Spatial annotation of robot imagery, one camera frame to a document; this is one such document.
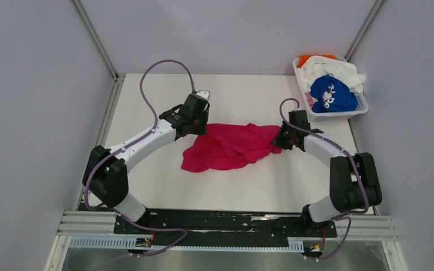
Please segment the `pink t-shirt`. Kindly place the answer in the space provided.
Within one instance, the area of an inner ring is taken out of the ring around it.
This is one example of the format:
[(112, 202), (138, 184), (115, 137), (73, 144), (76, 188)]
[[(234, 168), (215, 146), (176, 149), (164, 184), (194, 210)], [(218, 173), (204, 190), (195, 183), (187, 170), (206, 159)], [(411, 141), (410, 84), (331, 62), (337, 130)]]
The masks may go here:
[(213, 123), (183, 152), (181, 169), (201, 173), (209, 169), (228, 171), (254, 164), (282, 149), (272, 144), (279, 126)]

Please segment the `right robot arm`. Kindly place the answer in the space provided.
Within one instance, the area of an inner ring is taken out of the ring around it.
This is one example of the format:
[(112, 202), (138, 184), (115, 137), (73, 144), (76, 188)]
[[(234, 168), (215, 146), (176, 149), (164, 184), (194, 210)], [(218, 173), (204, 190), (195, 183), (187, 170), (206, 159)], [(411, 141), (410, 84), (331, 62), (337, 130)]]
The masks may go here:
[(374, 157), (368, 152), (353, 153), (311, 128), (305, 110), (294, 110), (283, 118), (272, 145), (283, 150), (297, 147), (329, 168), (329, 193), (306, 205), (300, 228), (306, 235), (321, 231), (323, 222), (351, 213), (365, 213), (382, 203), (383, 195)]

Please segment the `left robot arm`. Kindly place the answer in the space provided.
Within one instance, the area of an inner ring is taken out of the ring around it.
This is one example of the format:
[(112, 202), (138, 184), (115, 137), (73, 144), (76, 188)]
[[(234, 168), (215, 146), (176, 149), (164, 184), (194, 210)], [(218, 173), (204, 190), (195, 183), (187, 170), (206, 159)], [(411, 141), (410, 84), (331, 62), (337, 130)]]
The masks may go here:
[(151, 219), (145, 214), (147, 208), (131, 194), (128, 174), (159, 148), (187, 135), (206, 134), (209, 99), (209, 91), (193, 92), (183, 104), (160, 114), (143, 132), (111, 148), (98, 145), (92, 149), (83, 177), (84, 199), (93, 194), (127, 217), (136, 233), (146, 232)]

